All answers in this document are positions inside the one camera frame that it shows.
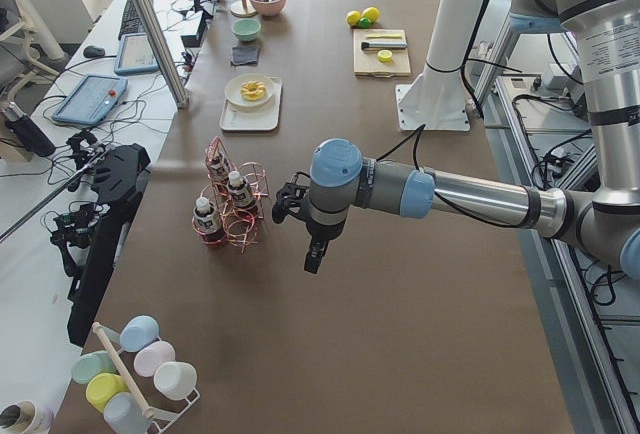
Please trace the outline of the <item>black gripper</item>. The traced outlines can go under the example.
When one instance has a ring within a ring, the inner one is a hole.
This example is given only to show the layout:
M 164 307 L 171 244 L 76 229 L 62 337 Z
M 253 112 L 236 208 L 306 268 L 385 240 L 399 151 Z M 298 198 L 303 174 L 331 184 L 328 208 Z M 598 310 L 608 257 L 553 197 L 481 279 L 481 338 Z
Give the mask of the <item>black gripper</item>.
M 344 229 L 345 221 L 333 225 L 325 225 L 310 219 L 306 222 L 306 229 L 311 235 L 309 251 L 305 256 L 304 270 L 311 274 L 317 274 L 320 267 L 320 259 L 327 252 L 329 242 L 338 238 Z

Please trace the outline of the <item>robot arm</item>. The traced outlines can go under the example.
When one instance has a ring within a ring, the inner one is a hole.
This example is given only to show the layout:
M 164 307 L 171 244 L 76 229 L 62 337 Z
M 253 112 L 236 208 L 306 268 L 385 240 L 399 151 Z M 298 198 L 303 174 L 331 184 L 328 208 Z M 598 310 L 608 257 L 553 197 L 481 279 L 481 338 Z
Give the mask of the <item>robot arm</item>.
M 306 168 L 334 137 L 352 140 L 365 157 L 377 158 L 396 140 L 387 117 L 391 88 L 359 80 L 347 70 L 351 44 L 339 13 L 371 2 L 384 20 L 406 29 L 411 39 L 430 35 L 424 72 L 415 80 L 416 124 L 431 124 L 463 109 L 461 63 L 485 0 L 293 0 L 290 47 L 297 71 L 287 104 L 290 127 L 282 153 L 271 160 L 284 177 Z M 587 104 L 598 150 L 602 186 L 594 198 L 555 189 L 533 193 L 493 181 L 494 163 L 480 126 L 465 131 L 428 131 L 422 163 L 435 165 L 434 191 L 411 193 L 414 169 L 407 155 L 376 165 L 371 199 L 353 204 L 358 167 L 349 166 L 336 188 L 313 187 L 315 206 L 348 218 L 345 237 L 329 252 L 320 284 L 433 284 L 450 277 L 455 285 L 477 285 L 482 275 L 497 280 L 519 267 L 517 224 L 559 237 L 637 271 L 639 268 L 639 72 L 588 79 Z

